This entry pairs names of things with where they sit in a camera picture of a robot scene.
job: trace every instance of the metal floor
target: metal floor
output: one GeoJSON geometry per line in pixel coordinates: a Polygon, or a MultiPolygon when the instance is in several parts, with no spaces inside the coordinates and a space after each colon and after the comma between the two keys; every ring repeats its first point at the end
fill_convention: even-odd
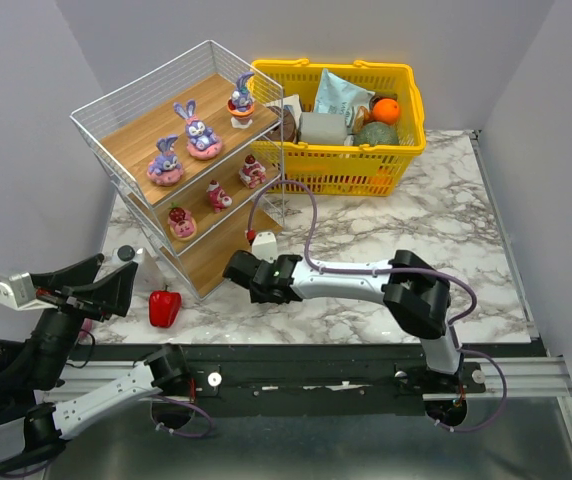
{"type": "MultiPolygon", "coordinates": [[[[471,402],[466,424],[494,400],[471,402]]],[[[149,405],[94,425],[68,445],[52,480],[572,480],[572,448],[555,399],[513,399],[477,434],[426,418],[372,415],[216,419],[212,438],[156,432],[149,405]]]]}

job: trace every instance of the white wall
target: white wall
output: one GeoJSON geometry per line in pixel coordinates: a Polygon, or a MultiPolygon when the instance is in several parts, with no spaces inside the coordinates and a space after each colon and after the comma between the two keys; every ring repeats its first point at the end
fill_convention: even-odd
{"type": "Polygon", "coordinates": [[[481,135],[535,321],[572,377],[572,0],[557,0],[481,135]]]}
{"type": "MultiPolygon", "coordinates": [[[[69,113],[101,95],[53,0],[0,2],[0,272],[48,271],[100,247],[110,184],[69,113]]],[[[39,314],[0,306],[0,337],[39,314]]]]}
{"type": "Polygon", "coordinates": [[[456,129],[486,121],[552,0],[57,3],[106,92],[212,38],[248,61],[408,63],[427,127],[456,129]]]}

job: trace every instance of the plush bunny toy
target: plush bunny toy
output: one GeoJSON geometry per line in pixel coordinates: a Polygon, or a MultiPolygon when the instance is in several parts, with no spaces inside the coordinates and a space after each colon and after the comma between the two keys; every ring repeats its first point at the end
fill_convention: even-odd
{"type": "Polygon", "coordinates": [[[255,75],[253,72],[242,73],[237,79],[237,82],[235,82],[235,86],[237,88],[230,96],[230,102],[233,107],[231,110],[237,110],[240,113],[244,113],[252,108],[253,97],[250,94],[250,90],[248,90],[247,83],[253,75],[255,75]]]}
{"type": "Polygon", "coordinates": [[[146,175],[158,185],[169,187],[179,182],[184,174],[184,168],[177,160],[173,144],[179,136],[169,135],[157,140],[160,154],[148,164],[146,175]]]}
{"type": "Polygon", "coordinates": [[[186,120],[186,135],[188,136],[188,144],[186,148],[192,157],[198,160],[208,160],[217,155],[222,149],[221,139],[215,135],[211,127],[204,125],[195,110],[197,104],[195,100],[186,102],[186,109],[181,104],[175,102],[175,113],[186,120]]]}

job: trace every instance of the marble table surface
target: marble table surface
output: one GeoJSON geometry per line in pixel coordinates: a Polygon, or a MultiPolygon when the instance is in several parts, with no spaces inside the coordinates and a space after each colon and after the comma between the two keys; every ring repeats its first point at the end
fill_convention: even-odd
{"type": "MultiPolygon", "coordinates": [[[[472,144],[464,132],[428,132],[428,145],[392,195],[320,196],[313,258],[370,262],[397,249],[414,251],[434,268],[469,283],[477,310],[457,323],[463,342],[529,342],[527,322],[504,254],[493,209],[472,144]]],[[[311,220],[306,195],[286,196],[286,225],[279,251],[301,254],[311,220]]],[[[124,244],[148,246],[119,197],[103,251],[124,244]]],[[[252,305],[227,282],[205,301],[160,266],[183,296],[169,329],[152,327],[147,299],[134,297],[126,318],[95,324],[98,343],[412,343],[381,306],[354,300],[314,299],[290,305],[252,305]]],[[[466,294],[453,286],[451,312],[464,309],[466,294]]]]}

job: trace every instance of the pink dessert toy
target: pink dessert toy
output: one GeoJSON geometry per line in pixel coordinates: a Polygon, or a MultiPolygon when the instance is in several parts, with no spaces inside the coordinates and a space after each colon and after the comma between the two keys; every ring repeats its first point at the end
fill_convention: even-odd
{"type": "Polygon", "coordinates": [[[222,140],[215,135],[211,127],[204,125],[197,115],[195,109],[197,104],[195,100],[186,102],[186,109],[181,104],[175,102],[175,113],[186,120],[186,135],[188,143],[186,148],[188,153],[197,160],[210,160],[215,157],[223,147],[222,140]]]}
{"type": "Polygon", "coordinates": [[[164,187],[175,185],[184,174],[184,167],[177,160],[173,144],[179,137],[169,135],[157,140],[157,149],[161,152],[148,164],[146,176],[152,182],[164,187]]]}
{"type": "Polygon", "coordinates": [[[192,240],[197,234],[197,223],[191,213],[184,208],[173,206],[170,209],[168,225],[173,237],[182,242],[192,240]]]}
{"type": "Polygon", "coordinates": [[[219,185],[217,180],[211,181],[206,191],[208,192],[210,203],[213,205],[213,208],[215,208],[215,213],[219,213],[233,204],[233,199],[226,195],[226,192],[219,185]]]}
{"type": "Polygon", "coordinates": [[[266,182],[266,168],[253,155],[248,155],[244,160],[244,166],[239,170],[239,178],[244,185],[253,189],[266,182]]]}

